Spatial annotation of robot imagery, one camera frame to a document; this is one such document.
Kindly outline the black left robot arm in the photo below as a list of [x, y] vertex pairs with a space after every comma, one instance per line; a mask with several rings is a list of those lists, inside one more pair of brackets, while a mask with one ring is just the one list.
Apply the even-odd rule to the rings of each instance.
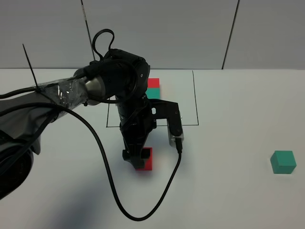
[[148, 104], [150, 66], [142, 57], [112, 49], [74, 76], [2, 95], [0, 101], [0, 196], [9, 195], [27, 178], [33, 155], [41, 151], [46, 126], [71, 114], [77, 106], [119, 104], [119, 112], [134, 115]]

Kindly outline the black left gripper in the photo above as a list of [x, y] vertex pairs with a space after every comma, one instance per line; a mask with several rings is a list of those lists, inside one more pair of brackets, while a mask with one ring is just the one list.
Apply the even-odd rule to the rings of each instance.
[[146, 94], [132, 96], [129, 100], [119, 103], [117, 109], [125, 146], [122, 157], [135, 169], [142, 169], [145, 167], [145, 159], [151, 157], [151, 148], [143, 146], [148, 134], [157, 126], [152, 117], [151, 101]]

